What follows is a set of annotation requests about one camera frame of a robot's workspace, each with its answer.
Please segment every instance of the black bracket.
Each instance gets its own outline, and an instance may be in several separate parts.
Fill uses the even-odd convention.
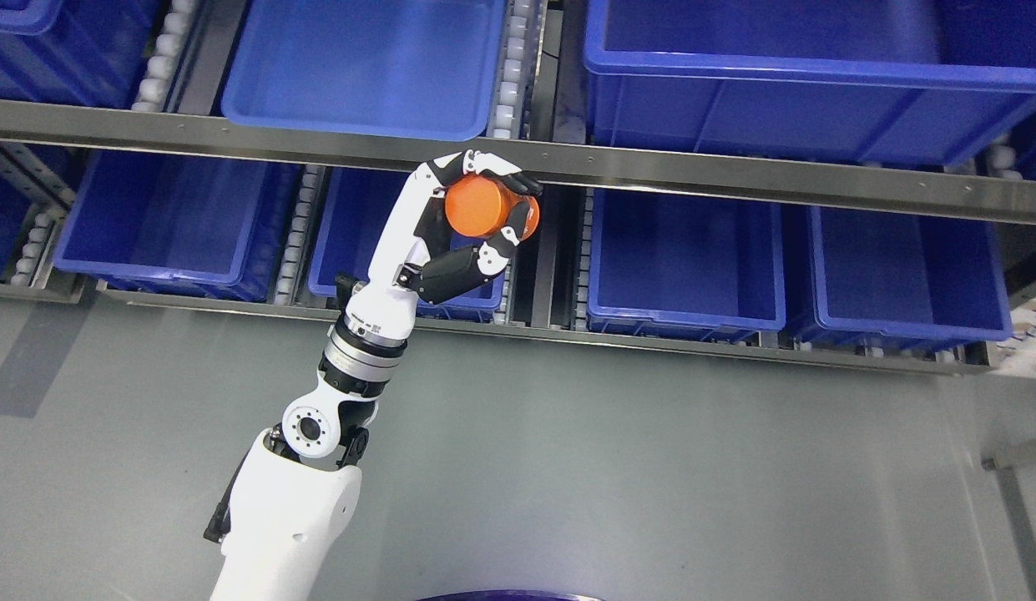
[[[354,433],[350,435],[350,441],[347,441],[346,449],[343,450],[343,456],[336,461],[336,467],[343,468],[347,467],[347,465],[357,465],[358,460],[366,453],[368,446],[369,430],[366,430],[365,427],[355,427]]]

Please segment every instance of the robotic hand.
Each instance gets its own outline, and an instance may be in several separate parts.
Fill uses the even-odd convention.
[[[376,417],[376,399],[399,365],[414,327],[418,299],[441,303],[498,277],[525,236],[530,205],[515,203],[483,244],[449,251],[450,187],[488,176],[515,194],[538,197],[539,182],[490,152],[465,151],[423,163],[406,180],[369,265],[369,282],[336,278],[341,316],[316,372],[316,388],[293,400],[277,426],[251,445],[204,537],[225,564],[213,601],[299,601],[332,543],[346,528],[362,487],[357,461]],[[320,459],[343,448],[338,468]]]

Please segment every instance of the robot finger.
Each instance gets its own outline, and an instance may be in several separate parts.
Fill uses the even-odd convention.
[[[499,182],[502,182],[503,187],[510,188],[514,194],[537,198],[540,198],[540,195],[544,194],[544,184],[537,182],[534,178],[529,178],[528,175],[523,174],[521,171],[518,171],[516,174],[498,176],[497,179]]]

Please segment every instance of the gray surface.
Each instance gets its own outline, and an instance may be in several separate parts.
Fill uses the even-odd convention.
[[[0,361],[26,319],[0,302]],[[199,599],[200,537],[320,323],[102,298],[33,419],[0,414],[0,601]],[[1020,599],[980,453],[1036,381],[415,333],[315,599]]]

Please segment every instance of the white roller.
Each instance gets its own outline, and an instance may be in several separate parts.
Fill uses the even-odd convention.
[[[29,242],[47,242],[47,228],[31,228],[28,230]]]
[[[185,12],[185,15],[191,15],[195,11],[195,6],[198,4],[196,0],[173,0],[173,11]]]
[[[146,80],[140,81],[140,98],[147,103],[161,104],[169,90],[170,84],[165,80],[148,77]]]
[[[186,35],[189,29],[191,29],[191,16],[186,12],[170,12],[166,15],[166,22],[162,24],[162,31],[174,35]]]
[[[499,104],[503,106],[516,106],[518,104],[518,84],[513,81],[503,81],[499,84]]]
[[[137,102],[132,106],[132,110],[137,113],[157,113],[159,108],[160,106],[157,103],[147,103],[144,101]]]
[[[177,69],[177,61],[173,57],[163,57],[159,54],[156,57],[150,57],[150,60],[147,61],[147,77],[153,77],[156,80],[170,79],[175,69]]]
[[[1017,158],[1017,152],[1011,147],[988,147],[986,151],[988,169],[1010,169]]]
[[[517,84],[518,80],[521,79],[521,61],[515,61],[513,58],[507,58],[502,61],[502,81],[503,83]]]
[[[164,54],[166,57],[175,57],[182,50],[182,35],[173,33],[163,33],[154,41],[156,54]]]
[[[521,37],[507,38],[507,58],[521,62],[525,58],[525,39]]]
[[[44,245],[39,242],[29,242],[25,244],[24,248],[21,250],[21,255],[30,256],[30,258],[37,258],[37,256],[44,254]]]
[[[1018,181],[1018,179],[1021,179],[1021,174],[1018,174],[1018,172],[1014,171],[1013,169],[1001,169],[999,171],[995,171],[994,175],[997,178],[1015,179],[1015,181]]]
[[[525,20],[525,17],[511,17],[510,35],[512,37],[525,37],[526,27],[528,27],[528,22]]]
[[[38,259],[33,259],[31,256],[25,256],[17,262],[17,273],[18,274],[30,274],[36,270],[36,265],[39,263]]]
[[[533,15],[533,0],[514,0],[514,15],[528,19]]]
[[[497,106],[495,107],[495,126],[499,130],[509,131],[514,124],[514,107],[508,106]]]

